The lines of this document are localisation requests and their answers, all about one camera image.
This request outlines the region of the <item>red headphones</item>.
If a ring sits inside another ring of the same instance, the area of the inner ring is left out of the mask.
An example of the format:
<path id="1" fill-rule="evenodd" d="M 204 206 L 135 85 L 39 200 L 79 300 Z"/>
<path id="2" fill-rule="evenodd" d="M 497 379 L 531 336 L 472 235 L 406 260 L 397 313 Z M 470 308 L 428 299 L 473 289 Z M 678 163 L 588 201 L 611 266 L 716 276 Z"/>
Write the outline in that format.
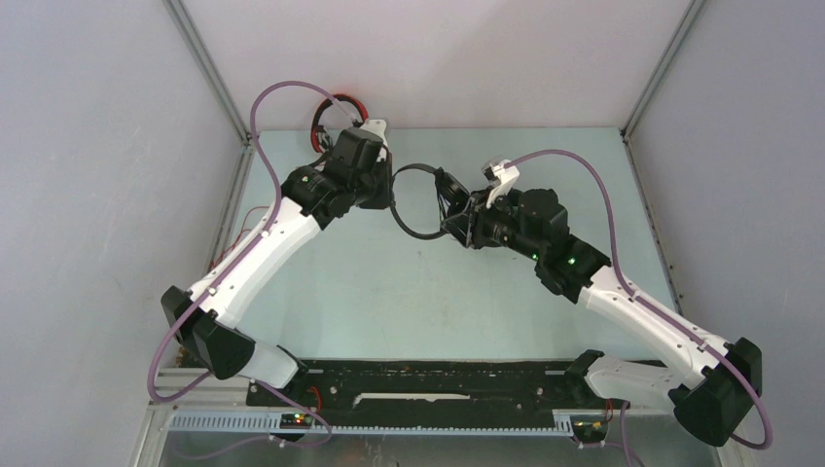
<path id="1" fill-rule="evenodd" d="M 338 102 L 349 104 L 353 107 L 353 111 L 346 112 L 350 126 L 361 127 L 364 122 L 370 118 L 367 107 L 358 98 L 346 93 L 335 93 L 334 98 Z M 332 120 L 323 117 L 325 112 L 330 108 L 337 109 L 336 104 L 332 100 L 325 99 L 321 102 L 313 115 L 310 125 L 309 136 L 311 147 L 315 153 L 321 156 L 325 156 L 335 145 L 334 138 L 328 129 Z"/>

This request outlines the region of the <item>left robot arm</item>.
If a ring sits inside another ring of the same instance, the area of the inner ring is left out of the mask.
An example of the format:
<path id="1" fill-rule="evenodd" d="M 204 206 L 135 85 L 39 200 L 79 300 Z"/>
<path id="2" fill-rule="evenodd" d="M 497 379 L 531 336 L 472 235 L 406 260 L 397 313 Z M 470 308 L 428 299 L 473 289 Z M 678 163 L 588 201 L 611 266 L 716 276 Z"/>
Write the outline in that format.
<path id="1" fill-rule="evenodd" d="M 289 174 L 281 201 L 227 258 L 188 289 L 172 286 L 162 295 L 175 340 L 211 375 L 262 381 L 284 405 L 304 399 L 300 361 L 279 345 L 252 339 L 241 318 L 286 261 L 333 220 L 353 207 L 388 206 L 386 130 L 386 121 L 377 119 L 343 130 L 322 168 L 303 165 Z"/>

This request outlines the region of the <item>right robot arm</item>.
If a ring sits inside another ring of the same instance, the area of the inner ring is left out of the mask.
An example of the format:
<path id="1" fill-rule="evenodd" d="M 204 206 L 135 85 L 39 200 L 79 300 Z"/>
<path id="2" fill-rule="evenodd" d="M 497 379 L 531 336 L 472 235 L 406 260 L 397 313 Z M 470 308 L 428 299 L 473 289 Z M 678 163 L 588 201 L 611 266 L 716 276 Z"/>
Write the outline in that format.
<path id="1" fill-rule="evenodd" d="M 652 366 L 584 352 L 565 382 L 575 405 L 619 399 L 670 412 L 713 447 L 733 438 L 750 411 L 766 414 L 759 347 L 709 333 L 635 288 L 605 254 L 571 233 L 554 191 L 501 195 L 493 188 L 455 188 L 441 196 L 441 204 L 443 231 L 465 247 L 506 247 L 531 259 L 551 293 L 612 320 L 660 360 Z"/>

